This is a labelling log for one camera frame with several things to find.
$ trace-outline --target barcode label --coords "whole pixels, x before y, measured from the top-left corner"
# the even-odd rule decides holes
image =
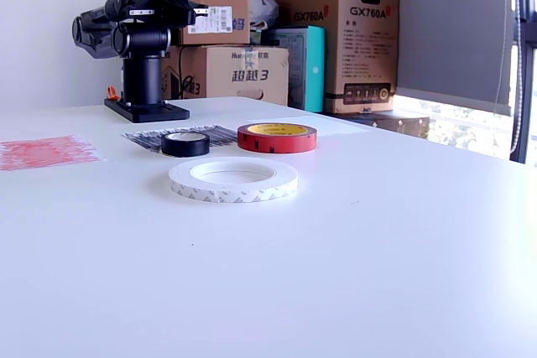
[[[219,34],[233,31],[231,6],[210,7],[207,16],[196,18],[195,25],[188,26],[188,34]]]

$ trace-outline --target black robotic arm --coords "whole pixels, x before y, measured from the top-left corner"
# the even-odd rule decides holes
[[[72,27],[75,45],[95,59],[123,58],[123,91],[105,104],[133,122],[186,119],[162,100],[160,57],[169,48],[171,29],[207,15],[207,6],[190,0],[107,0],[82,13]]]

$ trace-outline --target window frame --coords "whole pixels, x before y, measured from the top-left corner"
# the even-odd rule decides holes
[[[514,40],[517,40],[517,28],[514,27]],[[534,0],[520,0],[520,37],[522,59],[522,108],[520,108],[519,79],[517,78],[517,94],[514,105],[513,140],[520,119],[519,141],[511,154],[511,161],[526,163],[529,146],[529,130],[531,118],[531,103],[534,84],[534,52],[537,49],[537,14]]]

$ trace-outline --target black cable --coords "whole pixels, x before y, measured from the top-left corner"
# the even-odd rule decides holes
[[[187,75],[185,79],[183,80],[183,70],[181,68],[181,58],[183,56],[183,50],[185,50],[186,46],[182,46],[179,51],[179,96],[178,99],[182,100],[185,97],[185,91],[188,91],[190,85],[192,84],[192,81],[194,80],[194,77],[192,75]]]

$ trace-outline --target white wall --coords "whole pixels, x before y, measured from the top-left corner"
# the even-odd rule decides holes
[[[119,88],[120,59],[94,60],[70,33],[75,16],[105,1],[0,0],[0,113],[101,104]]]

